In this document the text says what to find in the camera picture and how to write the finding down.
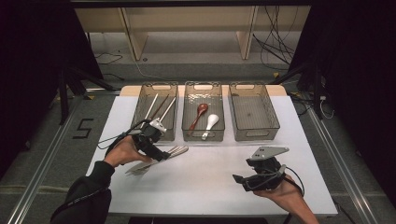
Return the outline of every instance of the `table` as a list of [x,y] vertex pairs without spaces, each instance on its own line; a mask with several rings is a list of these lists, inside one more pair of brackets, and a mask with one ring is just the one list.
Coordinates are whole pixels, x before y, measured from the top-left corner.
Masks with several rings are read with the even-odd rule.
[[[121,96],[116,97],[100,141],[118,135],[130,127],[139,88],[124,88]],[[113,195],[110,214],[143,217],[286,215],[286,211],[270,200],[245,192],[242,186],[233,180],[233,175],[255,174],[247,165],[246,159],[259,146],[288,147],[289,152],[276,158],[282,164],[287,164],[303,180],[304,197],[314,214],[320,217],[337,214],[292,101],[284,90],[282,91],[282,87],[273,86],[268,89],[280,123],[280,129],[273,141],[243,143],[233,140],[227,86],[223,86],[226,121],[224,140],[200,144],[184,142],[182,139],[180,115],[182,115],[183,101],[180,99],[183,88],[179,86],[176,140],[170,143],[159,142],[156,146],[161,150],[168,150],[173,146],[188,146],[189,151],[151,167],[144,175],[125,174],[138,161],[118,167],[109,187]],[[105,153],[103,149],[96,149],[87,174],[91,173],[94,162],[102,160]]]

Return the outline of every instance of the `white tabletop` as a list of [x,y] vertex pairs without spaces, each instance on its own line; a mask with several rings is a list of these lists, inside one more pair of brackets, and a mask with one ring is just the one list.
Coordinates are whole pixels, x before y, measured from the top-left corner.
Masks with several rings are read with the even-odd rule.
[[[308,145],[304,130],[288,96],[271,96],[280,123],[273,141],[235,142],[233,125],[224,96],[226,129],[222,142],[196,144],[184,142],[181,133],[183,101],[178,100],[177,130],[174,142],[156,144],[161,150],[188,146],[189,151],[152,166],[144,175],[125,172],[138,162],[120,166],[112,176],[110,214],[149,217],[265,217],[285,215],[275,203],[245,192],[233,175],[248,177],[255,172],[246,159],[259,146],[288,147],[289,152],[276,156],[281,164],[293,169],[304,182],[305,200],[314,214],[335,216],[337,211]],[[103,130],[101,140],[125,132],[131,126],[137,97],[116,97]],[[106,150],[97,148],[87,174]],[[291,175],[297,184],[298,179]]]

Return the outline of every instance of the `red spoon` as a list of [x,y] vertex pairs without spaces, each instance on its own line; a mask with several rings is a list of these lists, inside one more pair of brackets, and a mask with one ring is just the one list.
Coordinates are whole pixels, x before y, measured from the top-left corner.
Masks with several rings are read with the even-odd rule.
[[197,117],[195,118],[194,122],[191,124],[191,126],[190,126],[190,128],[189,128],[189,131],[192,131],[192,130],[195,129],[195,125],[197,124],[198,119],[207,111],[207,108],[208,108],[208,105],[207,105],[207,104],[200,104],[200,105],[198,105],[198,108],[197,108],[197,113],[198,113],[198,115],[197,115]]

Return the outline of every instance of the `white plastic utensil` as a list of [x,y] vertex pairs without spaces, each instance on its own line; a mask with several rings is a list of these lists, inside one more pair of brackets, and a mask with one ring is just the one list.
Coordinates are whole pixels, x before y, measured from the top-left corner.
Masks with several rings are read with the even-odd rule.
[[206,140],[207,135],[209,134],[209,130],[211,130],[213,125],[215,125],[218,121],[219,121],[219,116],[215,114],[211,114],[209,115],[209,117],[207,117],[206,132],[202,135],[202,140]]

